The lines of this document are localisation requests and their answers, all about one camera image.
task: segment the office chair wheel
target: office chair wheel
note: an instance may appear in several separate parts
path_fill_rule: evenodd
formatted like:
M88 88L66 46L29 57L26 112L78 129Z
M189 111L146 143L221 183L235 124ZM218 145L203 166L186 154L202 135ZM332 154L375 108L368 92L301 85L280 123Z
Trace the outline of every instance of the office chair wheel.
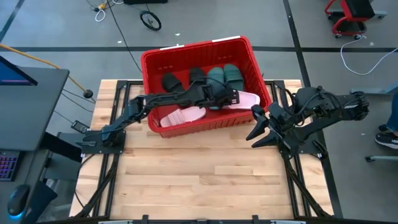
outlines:
M354 39L355 39L355 40L359 40L360 38L362 38L362 35L360 35L360 34L356 34L356 35L354 36Z
M365 159L366 159L366 162L373 162L374 161L374 159L372 159L371 156L366 156Z

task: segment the monitor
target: monitor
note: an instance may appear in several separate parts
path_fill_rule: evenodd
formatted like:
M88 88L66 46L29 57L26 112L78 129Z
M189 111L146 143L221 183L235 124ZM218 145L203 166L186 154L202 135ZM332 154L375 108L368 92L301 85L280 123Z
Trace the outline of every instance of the monitor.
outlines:
M37 81L0 56L0 85L37 85Z

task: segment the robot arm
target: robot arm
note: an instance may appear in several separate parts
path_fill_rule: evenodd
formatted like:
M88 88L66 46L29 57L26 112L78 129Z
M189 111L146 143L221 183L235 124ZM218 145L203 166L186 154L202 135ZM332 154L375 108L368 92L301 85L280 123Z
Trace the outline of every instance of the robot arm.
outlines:
M336 96L319 86L301 88L295 95L289 95L292 106L281 107L274 102L268 108L269 118L259 105L252 107L257 124L246 140L263 134L265 128L271 130L252 147L270 146L282 141L289 148L290 156L294 156L309 135L339 121L362 120L369 112L369 103L363 92ZM313 122L298 127L299 123L310 117L314 118Z
M129 100L121 116L112 124L105 125L101 131L88 131L83 141L78 144L82 146L83 151L93 149L96 146L98 146L98 151L101 152L106 150L100 149L101 147L108 149L112 149L112 147L121 148L122 144L124 144L124 128L132 123L139 123L154 108L159 106L184 105L202 108L222 107L236 103L239 103L239 94L229 85L225 85L224 89L216 93L213 92L212 87L209 85L192 85L184 92L140 95Z

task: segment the pink slipper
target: pink slipper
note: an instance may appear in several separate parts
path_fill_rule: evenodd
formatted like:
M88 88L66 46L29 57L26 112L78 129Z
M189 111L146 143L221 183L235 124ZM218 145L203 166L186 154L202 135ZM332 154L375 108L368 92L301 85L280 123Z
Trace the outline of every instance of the pink slipper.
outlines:
M252 106L260 104L260 97L253 93L238 91L239 103L235 105L223 106L223 109L246 109L250 110Z
M169 127L186 122L196 121L206 115L206 108L191 106L190 108L180 110L177 109L160 120L162 127Z

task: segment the computer mouse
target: computer mouse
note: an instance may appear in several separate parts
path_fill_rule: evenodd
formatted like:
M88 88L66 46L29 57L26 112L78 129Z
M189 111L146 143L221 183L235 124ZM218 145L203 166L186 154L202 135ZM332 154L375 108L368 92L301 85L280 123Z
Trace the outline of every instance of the computer mouse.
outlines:
M30 187L22 184L16 187L8 200L7 209L10 215L19 215L25 209Z

